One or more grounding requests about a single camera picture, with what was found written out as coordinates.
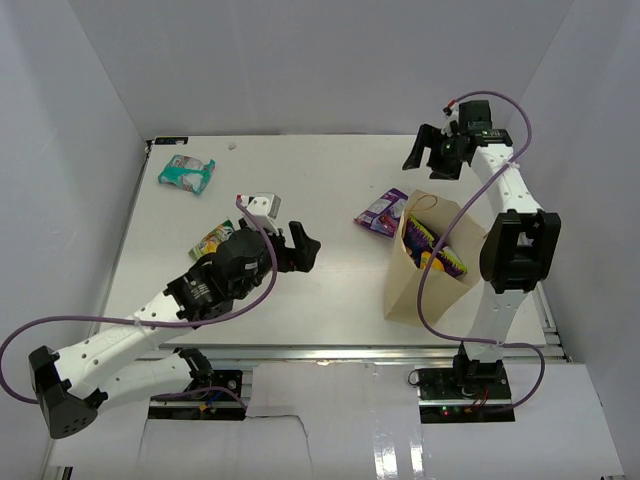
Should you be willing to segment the purple Fox's candy bag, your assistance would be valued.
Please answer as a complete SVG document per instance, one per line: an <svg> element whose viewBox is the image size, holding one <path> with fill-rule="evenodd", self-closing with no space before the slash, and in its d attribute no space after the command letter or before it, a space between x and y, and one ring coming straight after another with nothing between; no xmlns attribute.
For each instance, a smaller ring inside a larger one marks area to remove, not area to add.
<svg viewBox="0 0 640 480"><path fill-rule="evenodd" d="M407 200L407 194L391 188L355 217L354 222L371 232L393 238Z"/></svg>

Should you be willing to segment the green Fox's candy bag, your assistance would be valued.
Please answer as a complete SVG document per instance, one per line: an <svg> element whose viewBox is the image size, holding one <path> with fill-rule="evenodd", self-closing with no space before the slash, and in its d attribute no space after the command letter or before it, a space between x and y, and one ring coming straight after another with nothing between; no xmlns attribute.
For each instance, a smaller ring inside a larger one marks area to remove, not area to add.
<svg viewBox="0 0 640 480"><path fill-rule="evenodd" d="M189 250L189 256L198 260L204 255L215 253L218 247L234 233L235 228L230 219L217 225L205 235L194 247Z"/></svg>

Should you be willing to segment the brown paper bag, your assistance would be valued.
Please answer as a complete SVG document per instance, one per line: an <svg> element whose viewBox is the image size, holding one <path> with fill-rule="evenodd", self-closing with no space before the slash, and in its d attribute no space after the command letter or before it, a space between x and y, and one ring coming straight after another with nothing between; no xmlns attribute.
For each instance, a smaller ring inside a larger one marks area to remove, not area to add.
<svg viewBox="0 0 640 480"><path fill-rule="evenodd" d="M486 239L486 231L469 215L464 215L445 240L461 260L466 272L455 278L435 267L431 268L422 290L419 290L423 270L414 262L404 242L409 228L406 223L415 217L436 235L442 235L460 205L435 194L413 191L403 210L396 231L391 259L387 270L383 294L384 317L389 321L419 326L417 307L424 318L434 326L458 301L478 300L483 289L479 268L479 255Z"/></svg>

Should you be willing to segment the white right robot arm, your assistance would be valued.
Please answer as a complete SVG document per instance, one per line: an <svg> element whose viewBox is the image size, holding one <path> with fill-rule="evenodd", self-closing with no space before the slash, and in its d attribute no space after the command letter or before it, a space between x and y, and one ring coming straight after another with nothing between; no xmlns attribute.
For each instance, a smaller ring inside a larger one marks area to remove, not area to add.
<svg viewBox="0 0 640 480"><path fill-rule="evenodd" d="M406 170L425 164L440 180L456 180L469 166L482 183L471 199L487 197L494 214L479 254L482 298L470 334L457 340L453 360L452 388L466 399L502 374L517 309L547 278L561 229L559 215L543 210L518 170L516 161L525 150L514 148L509 133L494 126L491 95L483 90L452 100L443 126L420 126L403 164Z"/></svg>

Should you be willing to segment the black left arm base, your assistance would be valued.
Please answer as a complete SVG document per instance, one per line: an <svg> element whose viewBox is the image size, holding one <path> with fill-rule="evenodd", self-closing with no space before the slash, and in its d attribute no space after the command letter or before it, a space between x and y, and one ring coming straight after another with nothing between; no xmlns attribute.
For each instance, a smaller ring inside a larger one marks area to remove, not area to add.
<svg viewBox="0 0 640 480"><path fill-rule="evenodd" d="M177 348L171 358L180 358L189 369L190 382L180 392L155 395L154 401L192 400L210 407L215 401L234 401L243 409L241 400L243 373L241 370L219 370L196 348Z"/></svg>

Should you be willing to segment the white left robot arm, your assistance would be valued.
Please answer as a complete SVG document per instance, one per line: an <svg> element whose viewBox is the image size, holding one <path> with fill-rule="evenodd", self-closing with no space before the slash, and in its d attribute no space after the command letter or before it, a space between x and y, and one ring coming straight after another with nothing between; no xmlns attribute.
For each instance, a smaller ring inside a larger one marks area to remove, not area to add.
<svg viewBox="0 0 640 480"><path fill-rule="evenodd" d="M292 246L279 230L262 236L243 225L136 311L131 324L58 351L46 346L34 350L29 356L31 383L50 437L72 436L100 413L146 398L199 399L223 392L237 399L196 348L179 348L162 360L141 357L204 320L220 319L267 274L309 272L321 244L297 221L289 229Z"/></svg>

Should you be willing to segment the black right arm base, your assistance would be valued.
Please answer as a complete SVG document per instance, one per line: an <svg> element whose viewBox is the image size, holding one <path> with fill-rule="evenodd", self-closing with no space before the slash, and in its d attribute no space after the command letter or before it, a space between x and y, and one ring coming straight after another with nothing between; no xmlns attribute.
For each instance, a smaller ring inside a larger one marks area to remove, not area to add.
<svg viewBox="0 0 640 480"><path fill-rule="evenodd" d="M472 380L462 384L452 368L422 368L412 370L407 382L417 391L423 425L515 421L505 371L497 380Z"/></svg>

